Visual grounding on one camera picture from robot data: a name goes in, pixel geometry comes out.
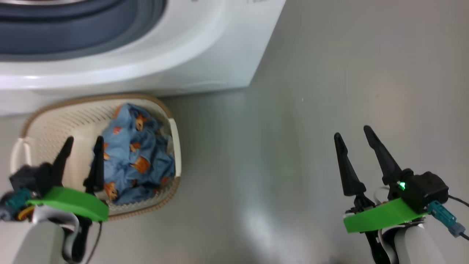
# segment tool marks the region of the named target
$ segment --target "gray floor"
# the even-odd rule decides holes
[[[469,200],[469,2],[287,1],[252,86],[166,98],[181,132],[183,174],[162,210],[106,223],[93,263],[372,263],[346,234],[333,134],[368,195],[381,172],[371,125],[402,167],[432,171]],[[0,119],[0,191],[25,117]],[[448,208],[466,226],[469,211]],[[430,219],[449,264],[469,244]],[[22,226],[0,225],[2,258]],[[96,234],[94,228],[90,244]]]

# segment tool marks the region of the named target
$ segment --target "washing machine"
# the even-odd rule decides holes
[[[0,0],[0,114],[248,87],[285,0]]]

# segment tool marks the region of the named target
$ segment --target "green plastic part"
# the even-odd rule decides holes
[[[428,213],[415,213],[401,198],[373,209],[344,218],[348,233],[375,231],[421,218]]]
[[[94,222],[105,222],[109,216],[109,208],[91,194],[79,192],[65,187],[53,187],[42,200],[28,200],[28,204],[47,205],[59,210],[87,217]]]

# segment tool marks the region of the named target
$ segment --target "white plastic basket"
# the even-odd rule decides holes
[[[90,172],[92,149],[96,138],[109,125],[115,110],[124,103],[138,105],[163,122],[165,132],[173,137],[176,174],[175,178],[152,199],[121,206],[108,202],[109,219],[131,217],[161,208],[174,196],[181,180],[181,145],[171,112],[162,102],[151,96],[139,94],[100,96],[66,101],[39,110],[26,122],[20,138],[13,147],[10,172],[13,174],[21,167],[22,149],[28,165],[51,163],[67,137],[73,136],[75,141],[65,166],[62,182],[65,187],[84,191],[83,181]]]

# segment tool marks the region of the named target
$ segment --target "crumpled laundry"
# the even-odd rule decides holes
[[[105,191],[112,203],[150,199],[174,177],[172,138],[145,109],[123,104],[102,136]]]

